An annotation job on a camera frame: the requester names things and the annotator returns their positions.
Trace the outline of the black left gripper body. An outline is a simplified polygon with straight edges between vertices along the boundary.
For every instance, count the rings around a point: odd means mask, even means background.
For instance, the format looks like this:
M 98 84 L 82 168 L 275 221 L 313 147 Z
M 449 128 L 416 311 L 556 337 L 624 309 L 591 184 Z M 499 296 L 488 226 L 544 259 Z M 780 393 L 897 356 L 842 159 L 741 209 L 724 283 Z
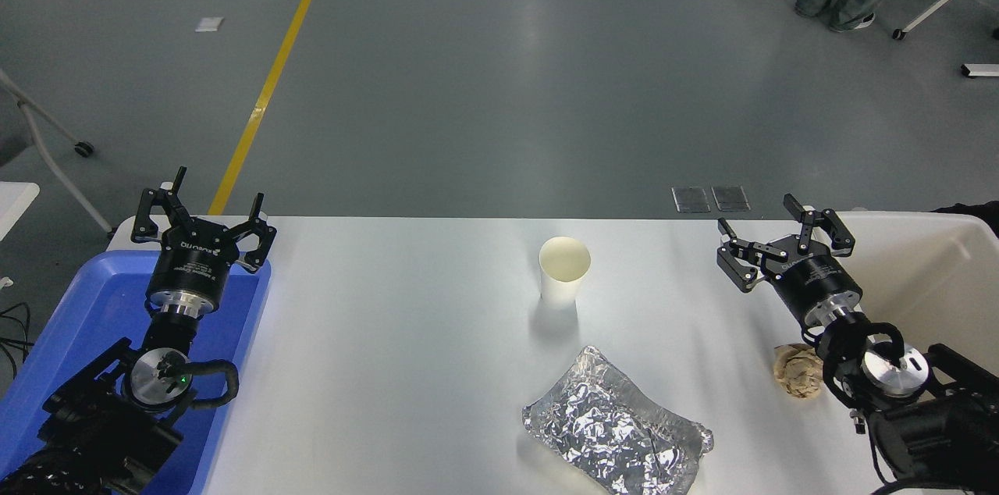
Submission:
M 193 227 L 172 226 L 164 232 L 162 250 L 147 288 L 152 304 L 164 304 L 169 294 L 186 293 L 218 304 L 238 257 L 228 228 L 204 219 Z

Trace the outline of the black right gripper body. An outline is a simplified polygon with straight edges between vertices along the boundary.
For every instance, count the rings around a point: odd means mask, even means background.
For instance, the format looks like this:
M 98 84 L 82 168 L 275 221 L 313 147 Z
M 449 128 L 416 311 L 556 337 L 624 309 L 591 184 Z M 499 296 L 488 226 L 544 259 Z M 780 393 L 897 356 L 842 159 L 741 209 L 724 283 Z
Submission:
M 832 322 L 859 312 L 862 289 L 832 255 L 767 258 L 761 271 L 796 321 Z

